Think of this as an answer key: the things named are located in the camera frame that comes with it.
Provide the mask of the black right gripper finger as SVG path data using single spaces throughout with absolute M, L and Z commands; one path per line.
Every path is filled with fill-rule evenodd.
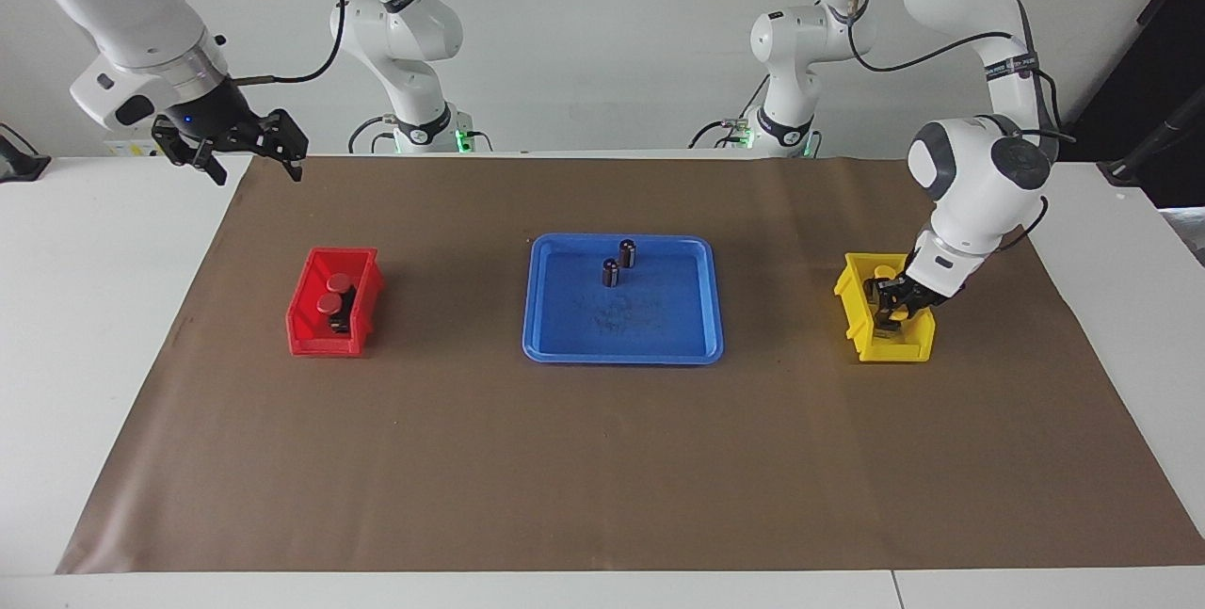
M 228 172 L 214 158 L 214 150 L 205 141 L 190 145 L 176 127 L 153 127 L 151 137 L 155 147 L 174 166 L 192 166 L 205 174 L 214 185 L 227 185 Z
M 284 110 L 275 110 L 260 121 L 260 156 L 280 163 L 293 182 L 301 182 L 308 137 Z

